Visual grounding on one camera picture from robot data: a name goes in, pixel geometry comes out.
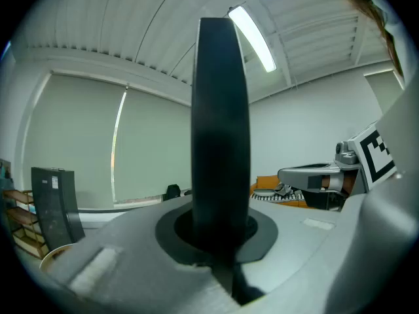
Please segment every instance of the corrugated ceiling panel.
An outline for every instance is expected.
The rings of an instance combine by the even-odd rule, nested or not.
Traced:
[[[282,37],[282,39],[284,41],[286,49],[292,50],[300,46],[310,45],[311,43],[316,41],[328,41],[331,39],[333,40],[334,37],[353,37],[355,36],[355,30],[355,22],[350,22],[348,25],[345,26],[338,25],[335,27],[319,28],[317,31],[305,33],[303,36],[292,37],[288,41],[286,41],[284,37]]]
[[[194,61],[195,44],[193,44],[188,52],[179,60],[176,68],[172,71],[171,76],[186,80],[187,84],[192,82],[192,65]]]
[[[99,52],[100,50],[100,36],[106,5],[107,0],[88,0],[88,7],[85,10],[84,38],[81,39],[81,48],[85,47],[87,51]]]
[[[353,44],[351,42],[346,43],[346,44],[331,45],[325,48],[321,48],[319,50],[313,50],[301,56],[290,58],[289,61],[290,61],[291,66],[293,67],[301,63],[309,62],[312,60],[321,60],[322,58],[325,58],[328,55],[333,55],[333,56],[336,56],[337,54],[345,55],[347,52],[351,52],[352,45]]]
[[[346,59],[342,59],[342,57],[339,56],[335,60],[329,61],[328,64],[322,65],[321,67],[316,67],[315,65],[311,67],[310,65],[307,65],[305,71],[296,70],[297,73],[295,74],[295,80],[298,83],[307,82],[350,69],[353,65],[354,63],[349,56]]]
[[[352,6],[346,1],[334,0],[324,1],[311,7],[292,10],[275,17],[278,29],[283,32],[286,29],[299,26],[301,24],[312,23],[316,18],[330,18],[330,16],[353,12]]]
[[[57,0],[38,0],[24,20],[25,38],[29,47],[45,47],[54,41],[54,14]]]
[[[367,37],[364,40],[364,49],[367,49],[369,46],[379,46],[381,48],[385,48],[386,47],[386,42],[381,39],[381,38],[376,38],[376,37]]]
[[[293,73],[296,76],[297,80],[301,80],[301,76],[311,73],[312,78],[318,78],[320,75],[327,75],[330,71],[337,72],[339,71],[338,67],[333,68],[334,64],[348,62],[345,67],[349,67],[353,65],[352,61],[350,60],[350,51],[347,50],[346,52],[339,52],[338,54],[331,54],[318,60],[309,61],[306,63],[302,63],[300,65],[296,65],[293,67]]]
[[[173,71],[181,57],[196,41],[199,19],[203,17],[224,17],[229,7],[241,3],[243,0],[196,0],[193,2],[192,15],[181,15],[178,12],[173,18],[178,21],[172,24],[173,33],[177,35],[169,41],[160,52],[153,55],[153,60],[158,62],[160,71]]]
[[[299,74],[308,69],[321,67],[322,65],[329,65],[334,61],[347,60],[352,51],[351,46],[344,48],[336,47],[330,49],[328,53],[318,52],[310,56],[303,56],[295,60],[291,60],[291,68],[293,73]]]
[[[263,88],[284,82],[281,69],[267,73],[258,57],[245,64],[247,91],[257,92]]]
[[[55,32],[58,48],[68,48],[67,0],[58,0]]]
[[[238,39],[240,41],[240,46],[242,47],[243,57],[254,55],[255,51],[252,48],[252,46],[250,45],[246,36],[243,35],[243,33],[240,31],[240,29],[238,29],[238,28],[236,28],[236,29],[237,29]]]
[[[347,33],[343,35],[335,35],[330,37],[324,37],[317,41],[312,41],[306,43],[305,45],[300,45],[289,49],[288,46],[285,46],[288,52],[288,57],[290,60],[300,56],[306,56],[314,52],[319,51],[328,51],[330,48],[334,47],[343,47],[354,45],[355,33]]]
[[[67,0],[67,42],[72,49],[86,48],[85,38],[90,0]]]
[[[380,61],[388,61],[390,57],[387,52],[381,52],[376,54],[365,54],[363,53],[359,59],[359,64],[372,64]]]
[[[385,46],[382,46],[381,44],[370,44],[365,45],[362,50],[363,56],[368,56],[371,54],[381,54],[381,53],[387,53],[387,48]]]
[[[140,45],[142,44],[147,29],[153,21],[157,11],[164,0],[133,0],[127,6],[127,15],[124,20],[125,37],[121,41],[121,58],[135,61]]]
[[[100,35],[100,52],[104,54],[115,54],[114,38],[115,34],[119,34],[121,30],[124,30],[124,24],[127,18],[125,13],[126,9],[129,9],[127,4],[132,3],[132,0],[107,0],[105,14],[103,16],[103,23],[101,26]],[[116,39],[119,46],[123,43],[124,35],[122,38]]]
[[[144,36],[143,42],[139,48],[136,61],[145,62],[147,66],[156,67],[157,61],[153,61],[153,55],[160,52],[161,47],[167,47],[168,42],[171,43],[177,35],[172,33],[172,27],[176,27],[176,23],[180,17],[187,18],[191,13],[188,6],[194,0],[165,0],[160,6],[157,13],[153,17],[153,22]]]

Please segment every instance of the white tape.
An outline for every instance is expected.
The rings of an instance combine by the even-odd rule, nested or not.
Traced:
[[[330,175],[330,183],[329,183],[328,189],[340,192],[343,187],[343,179],[344,179],[344,174],[342,171],[339,173]]]
[[[305,224],[306,226],[320,228],[323,230],[332,230],[335,227],[333,223],[320,221],[320,220],[314,220],[312,218],[306,218],[302,223]]]
[[[69,288],[79,296],[88,296],[105,273],[112,271],[118,251],[103,248],[83,270],[75,276]]]

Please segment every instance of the hair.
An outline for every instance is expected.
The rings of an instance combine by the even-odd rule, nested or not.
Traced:
[[[365,16],[368,16],[369,18],[373,19],[377,23],[377,26],[381,32],[381,35],[386,41],[388,54],[390,55],[390,58],[393,61],[394,67],[396,71],[401,76],[403,76],[403,72],[400,66],[400,61],[399,61],[399,58],[397,57],[397,52],[395,51],[395,47],[394,47],[393,36],[384,29],[385,23],[384,23],[383,15],[380,9],[376,5],[374,5],[374,3],[371,0],[349,0],[349,2],[351,2],[351,4],[358,11],[360,11]]]

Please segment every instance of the wooden shelf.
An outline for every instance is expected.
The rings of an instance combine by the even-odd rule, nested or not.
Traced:
[[[44,245],[45,238],[42,236],[42,234],[38,234],[36,232],[33,232],[30,229],[22,228],[25,231],[25,236],[28,236],[29,238],[32,238],[34,241],[38,240],[38,243]]]
[[[32,231],[35,231],[36,234],[42,236],[41,227],[39,226],[39,222],[35,222],[34,224],[23,224],[23,227],[25,229]]]
[[[27,226],[31,226],[33,223],[36,223],[38,221],[36,215],[28,211],[25,211],[20,207],[7,209],[6,213],[17,223],[26,224]]]
[[[13,233],[14,242],[23,250],[33,256],[42,259],[48,253],[48,247],[44,243],[38,243],[34,239],[28,237],[23,229],[19,229]]]
[[[3,191],[3,195],[6,198],[9,199],[15,199],[19,202],[24,203],[25,205],[29,204],[29,203],[33,203],[33,198],[27,194],[22,193],[21,191],[18,190],[7,190],[7,191]]]

